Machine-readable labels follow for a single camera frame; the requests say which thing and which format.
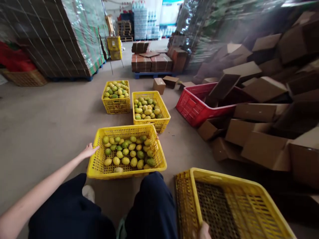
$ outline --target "yellow plastic crate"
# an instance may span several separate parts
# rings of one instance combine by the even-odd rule
[[[212,238],[296,238],[258,183],[197,168],[176,175],[175,183],[180,238],[198,235],[203,220]]]
[[[109,51],[120,51],[121,50],[121,40],[120,36],[117,37],[107,37],[107,47]]]
[[[106,112],[109,115],[113,114],[124,114],[124,113],[129,113],[131,111],[131,106],[130,106],[130,84],[128,81],[124,81],[129,88],[127,93],[129,94],[129,97],[127,98],[116,98],[116,99],[103,99],[104,98],[104,92],[107,88],[107,85],[113,81],[108,81],[105,84],[103,93],[102,93],[102,102],[104,104],[104,107],[106,109]]]
[[[157,104],[161,110],[161,113],[163,115],[162,119],[135,119],[135,111],[134,111],[134,100],[138,99],[139,97],[145,98],[149,97],[151,99],[155,99],[157,101]],[[133,107],[133,122],[134,124],[147,124],[152,123],[155,126],[157,133],[163,133],[166,129],[166,126],[169,123],[170,120],[170,114],[166,108],[166,105],[164,104],[164,101],[162,97],[160,96],[160,93],[158,91],[139,91],[139,92],[133,92],[132,93],[132,107]]]
[[[105,147],[102,142],[104,136],[109,137],[121,137],[123,139],[128,139],[131,136],[140,137],[141,135],[147,135],[151,140],[151,149],[154,152],[154,159],[156,161],[155,167],[151,169],[142,169],[138,170],[137,168],[132,168],[130,165],[120,164],[118,166],[113,163],[110,166],[105,166],[104,161],[106,155],[104,153]],[[154,125],[152,124],[143,124],[143,125],[127,125],[119,127],[109,127],[109,128],[100,128],[98,129],[93,147],[100,146],[100,148],[91,156],[89,166],[87,168],[87,176],[89,178],[95,179],[118,179],[118,178],[130,178],[130,177],[141,177],[146,176],[150,172],[154,171],[164,171],[167,168],[166,160],[160,145],[160,140],[158,139]],[[108,156],[108,158],[114,158],[116,156],[116,151]],[[116,167],[122,167],[124,172],[122,173],[113,173],[113,170]]]

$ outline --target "person's right hand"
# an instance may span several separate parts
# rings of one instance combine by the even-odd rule
[[[209,225],[203,221],[202,228],[199,231],[199,239],[212,239],[209,235]]]

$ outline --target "leg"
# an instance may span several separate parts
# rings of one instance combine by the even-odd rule
[[[125,221],[127,239],[177,238],[175,204],[163,176],[146,176]]]

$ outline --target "concrete floor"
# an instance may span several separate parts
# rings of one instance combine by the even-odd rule
[[[153,41],[150,49],[164,49],[167,40]],[[121,61],[107,62],[92,82],[49,83],[43,87],[22,88],[12,83],[0,86],[0,213],[49,174],[93,142],[98,128],[133,124],[132,114],[106,114],[101,94],[106,81],[130,81],[130,90],[152,90],[153,79],[134,79],[131,71],[131,42],[123,44]],[[182,81],[191,76],[181,75]],[[162,96],[171,115],[165,132],[159,136],[167,161],[162,174],[173,191],[173,176],[198,167],[235,176],[249,173],[244,167],[218,164],[210,147],[175,109],[178,89],[165,89]],[[81,163],[69,178],[86,172],[89,159]],[[117,227],[120,218],[133,205],[142,178],[123,180],[87,180],[95,189],[96,203]],[[316,238],[318,231],[291,224],[300,238]],[[27,227],[19,238],[27,238]]]

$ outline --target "plastic wrap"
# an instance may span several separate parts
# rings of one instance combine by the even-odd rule
[[[45,76],[91,76],[107,57],[100,0],[17,0],[2,8],[17,42]]]

